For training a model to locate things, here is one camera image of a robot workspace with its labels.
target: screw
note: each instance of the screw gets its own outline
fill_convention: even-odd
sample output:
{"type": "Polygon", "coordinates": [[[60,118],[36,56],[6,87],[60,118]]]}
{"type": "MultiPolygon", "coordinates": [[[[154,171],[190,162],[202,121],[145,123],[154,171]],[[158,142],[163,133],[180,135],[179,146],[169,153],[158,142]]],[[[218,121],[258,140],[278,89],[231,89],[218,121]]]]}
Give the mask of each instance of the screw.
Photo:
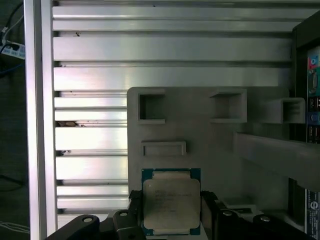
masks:
{"type": "Polygon", "coordinates": [[[270,217],[268,217],[268,216],[261,216],[260,219],[261,219],[261,221],[264,221],[264,222],[270,222],[271,221],[270,217]]]}
{"type": "Polygon", "coordinates": [[[223,211],[222,214],[225,215],[225,216],[228,216],[228,217],[232,216],[232,212],[231,211],[223,211]]]}
{"type": "Polygon", "coordinates": [[[85,223],[90,223],[92,221],[92,218],[91,217],[87,217],[87,218],[82,219],[82,221],[85,222],[85,223]]]}

